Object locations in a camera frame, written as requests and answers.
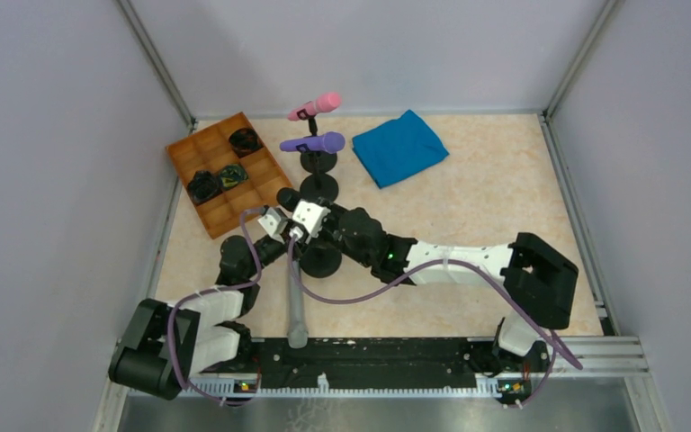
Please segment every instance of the microphone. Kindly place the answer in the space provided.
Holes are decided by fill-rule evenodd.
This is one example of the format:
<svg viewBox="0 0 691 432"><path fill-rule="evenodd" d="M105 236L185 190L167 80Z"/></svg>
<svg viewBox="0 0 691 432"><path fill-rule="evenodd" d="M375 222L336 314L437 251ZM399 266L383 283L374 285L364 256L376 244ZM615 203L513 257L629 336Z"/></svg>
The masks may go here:
<svg viewBox="0 0 691 432"><path fill-rule="evenodd" d="M336 92L324 93L322 96L313 101L306 102L298 108L290 111L287 114L287 120L296 122L298 120L307 120L319 113L329 113L340 106L340 94Z"/></svg>
<svg viewBox="0 0 691 432"><path fill-rule="evenodd" d="M288 139L279 145L281 151L324 151L337 153L346 146L346 137L337 132L327 132L317 137Z"/></svg>

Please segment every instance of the cable tie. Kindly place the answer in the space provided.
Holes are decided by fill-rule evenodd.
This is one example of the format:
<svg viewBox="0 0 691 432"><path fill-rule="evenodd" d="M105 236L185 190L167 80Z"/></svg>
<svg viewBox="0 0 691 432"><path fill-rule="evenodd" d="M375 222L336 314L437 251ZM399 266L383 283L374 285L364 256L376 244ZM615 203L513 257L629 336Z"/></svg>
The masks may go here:
<svg viewBox="0 0 691 432"><path fill-rule="evenodd" d="M453 250L454 250L454 246L444 248L443 259L444 259L444 271L446 273L449 272L449 256L452 254Z"/></svg>

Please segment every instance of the stand base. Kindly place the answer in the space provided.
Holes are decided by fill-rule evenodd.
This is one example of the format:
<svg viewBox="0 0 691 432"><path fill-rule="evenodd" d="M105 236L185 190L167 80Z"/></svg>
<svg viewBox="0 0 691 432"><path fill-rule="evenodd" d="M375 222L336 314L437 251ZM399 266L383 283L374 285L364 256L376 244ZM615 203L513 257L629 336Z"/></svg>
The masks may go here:
<svg viewBox="0 0 691 432"><path fill-rule="evenodd" d="M340 188L332 175L319 175L319 185L314 175L309 175L301 183L301 198L309 202L314 202L319 197L334 201L338 193L340 193Z"/></svg>
<svg viewBox="0 0 691 432"><path fill-rule="evenodd" d="M319 159L320 173L326 173L335 167L337 163L337 153L327 153L324 151L317 151L315 153L319 153L317 158ZM305 151L301 153L301 166L310 173L314 172L314 166L311 164L311 156Z"/></svg>
<svg viewBox="0 0 691 432"><path fill-rule="evenodd" d="M306 253L301 256L299 264L306 275L319 279L334 274L340 263L343 262L343 254L340 251L312 240Z"/></svg>

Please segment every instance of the gray rod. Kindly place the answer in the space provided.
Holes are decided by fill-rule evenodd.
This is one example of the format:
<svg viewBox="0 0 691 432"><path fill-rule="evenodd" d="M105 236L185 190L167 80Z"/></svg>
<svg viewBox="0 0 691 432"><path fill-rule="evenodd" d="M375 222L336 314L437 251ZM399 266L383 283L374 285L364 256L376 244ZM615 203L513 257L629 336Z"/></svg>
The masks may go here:
<svg viewBox="0 0 691 432"><path fill-rule="evenodd" d="M581 43L579 52L576 53L576 57L570 63L568 71L565 73L565 76L563 76L557 90L555 90L555 94L550 100L550 104L547 105L547 109L544 111L544 115L547 120L551 120L555 113L558 112L558 109L560 109L563 99L565 99L570 87L579 76L579 72L587 63L589 55L597 45L600 36L602 36L603 32L607 28L607 25L610 23L616 11L623 3L624 0L606 0L603 9L600 11L600 15L597 16L595 23L592 24L589 34L587 34L587 37Z"/></svg>
<svg viewBox="0 0 691 432"><path fill-rule="evenodd" d="M155 43L153 43L152 39L149 38L147 29L144 28L144 23L139 18L139 14L136 13L136 9L134 9L133 4L131 4L130 0L114 0L114 2L118 5L121 14L123 14L123 17L126 19L126 23L133 32L133 35L136 38L136 41L139 43L139 46L141 47L144 56L147 58L149 65L155 70L155 75L160 81L160 84L166 90L166 94L171 100L171 103L184 120L184 123L186 123L186 126L188 128L192 128L195 122L194 116L189 111L186 101L181 96L181 92L179 92L178 87L176 87L174 79L168 72L166 63L163 62L160 54L157 53Z"/></svg>
<svg viewBox="0 0 691 432"><path fill-rule="evenodd" d="M292 262L290 272L296 272L298 276L301 275L298 261ZM287 293L290 318L290 324L287 328L287 343L290 348L303 348L309 342L309 329L306 327L306 317L303 313L303 293L292 277L292 273L287 275Z"/></svg>

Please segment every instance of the purple microphone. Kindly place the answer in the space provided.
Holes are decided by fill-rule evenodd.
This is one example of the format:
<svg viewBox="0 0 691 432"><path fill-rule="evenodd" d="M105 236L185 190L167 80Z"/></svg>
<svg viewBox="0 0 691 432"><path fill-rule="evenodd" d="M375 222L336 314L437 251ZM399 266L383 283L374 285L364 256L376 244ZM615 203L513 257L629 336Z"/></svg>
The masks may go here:
<svg viewBox="0 0 691 432"><path fill-rule="evenodd" d="M337 132L327 132L317 137L288 139L279 145L281 151L324 151L337 153L346 146L346 138Z"/></svg>

